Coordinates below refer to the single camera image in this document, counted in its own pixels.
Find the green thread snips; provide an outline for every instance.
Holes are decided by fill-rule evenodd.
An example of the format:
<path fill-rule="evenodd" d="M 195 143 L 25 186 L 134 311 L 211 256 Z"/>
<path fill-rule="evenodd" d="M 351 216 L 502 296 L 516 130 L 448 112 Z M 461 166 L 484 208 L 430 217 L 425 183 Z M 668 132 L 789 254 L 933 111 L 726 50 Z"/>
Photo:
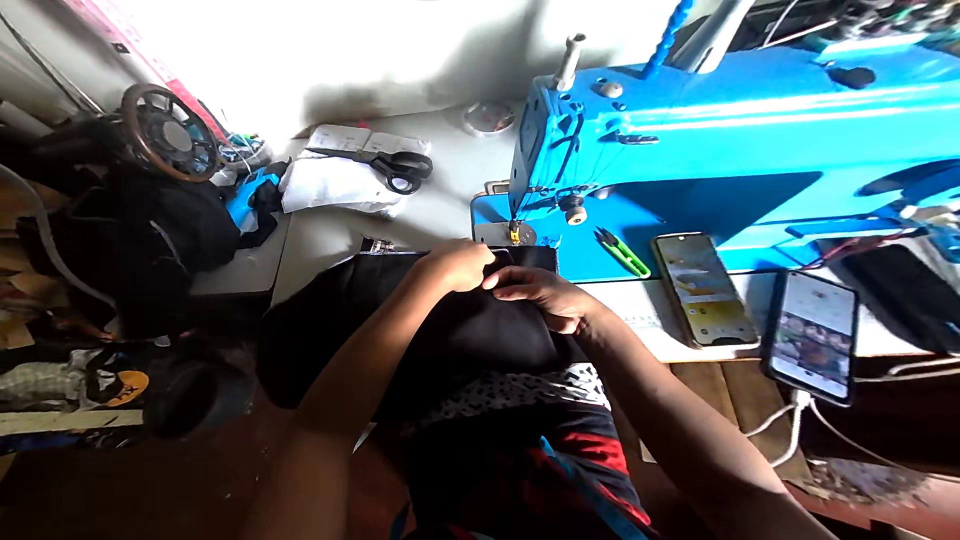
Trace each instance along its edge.
<path fill-rule="evenodd" d="M 619 260 L 620 264 L 623 264 L 627 270 L 630 270 L 631 274 L 642 280 L 650 277 L 650 269 L 647 268 L 646 264 L 643 264 L 643 261 L 627 246 L 626 242 L 617 238 L 615 234 L 607 231 L 603 227 L 597 227 L 593 235 L 596 236 L 600 245 L 613 255 L 613 258 Z"/>

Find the measuring tape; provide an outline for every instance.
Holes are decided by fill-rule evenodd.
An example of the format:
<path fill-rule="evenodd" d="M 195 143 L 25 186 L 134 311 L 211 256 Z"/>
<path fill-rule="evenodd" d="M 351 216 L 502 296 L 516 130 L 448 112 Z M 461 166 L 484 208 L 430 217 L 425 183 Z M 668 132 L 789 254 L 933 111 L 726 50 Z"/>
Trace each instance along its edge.
<path fill-rule="evenodd" d="M 203 120 L 204 124 L 220 140 L 226 142 L 227 137 L 220 130 L 220 126 L 197 98 L 186 89 L 186 86 L 174 75 L 166 64 L 145 45 L 143 37 L 130 23 L 130 18 L 110 0 L 63 0 L 74 13 L 100 33 L 122 58 L 129 59 L 141 71 L 145 66 L 147 72 L 156 75 L 164 85 L 170 88 L 180 100 Z"/>

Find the hand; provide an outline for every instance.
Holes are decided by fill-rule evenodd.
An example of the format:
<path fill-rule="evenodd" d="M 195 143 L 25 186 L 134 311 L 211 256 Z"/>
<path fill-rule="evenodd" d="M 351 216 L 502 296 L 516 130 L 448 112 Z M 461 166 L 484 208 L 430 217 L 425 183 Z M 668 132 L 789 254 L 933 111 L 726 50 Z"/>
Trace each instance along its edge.
<path fill-rule="evenodd" d="M 507 266 L 486 278 L 481 286 L 493 289 L 500 300 L 530 300 L 543 310 L 546 326 L 559 333 L 582 330 L 604 306 L 584 289 L 542 268 Z"/>
<path fill-rule="evenodd" d="M 444 292 L 465 292 L 483 281 L 483 269 L 496 260 L 486 245 L 466 238 L 447 240 L 417 261 L 421 276 L 438 284 Z"/>

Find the white wall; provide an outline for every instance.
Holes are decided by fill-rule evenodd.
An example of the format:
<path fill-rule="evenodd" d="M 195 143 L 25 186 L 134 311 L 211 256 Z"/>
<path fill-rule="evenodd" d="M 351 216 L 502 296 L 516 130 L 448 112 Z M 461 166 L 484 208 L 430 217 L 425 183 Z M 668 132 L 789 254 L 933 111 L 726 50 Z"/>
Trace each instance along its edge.
<path fill-rule="evenodd" d="M 105 110 L 120 105 L 136 78 L 116 53 L 60 0 L 0 0 L 13 27 Z M 55 124 L 76 108 L 0 24 L 0 99 Z"/>
<path fill-rule="evenodd" d="M 191 92 L 218 115 L 226 112 L 230 129 L 271 140 L 322 121 L 522 98 L 531 78 L 556 70 L 565 37 L 575 32 L 588 36 L 582 67 L 646 61 L 676 4 L 112 1 Z M 698 0 L 694 11 L 708 12 L 717 2 Z M 58 0 L 0 0 L 0 7 L 94 99 L 110 108 L 119 103 L 133 75 L 105 43 L 78 31 L 82 24 Z M 9 42 L 0 37 L 0 58 Z M 0 97 L 7 91 L 0 82 Z M 31 111 L 56 98 L 49 91 L 21 94 L 9 99 L 33 104 Z"/>

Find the smartphone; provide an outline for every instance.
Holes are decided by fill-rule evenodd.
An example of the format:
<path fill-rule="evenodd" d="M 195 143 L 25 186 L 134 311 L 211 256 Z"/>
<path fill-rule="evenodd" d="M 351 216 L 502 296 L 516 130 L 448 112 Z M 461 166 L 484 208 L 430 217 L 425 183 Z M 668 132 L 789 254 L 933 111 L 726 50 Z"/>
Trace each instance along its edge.
<path fill-rule="evenodd" d="M 695 348 L 757 343 L 754 324 L 733 288 L 710 237 L 703 233 L 665 234 L 653 239 L 660 272 Z"/>
<path fill-rule="evenodd" d="M 794 270 L 777 276 L 762 367 L 767 376 L 851 404 L 856 291 Z"/>

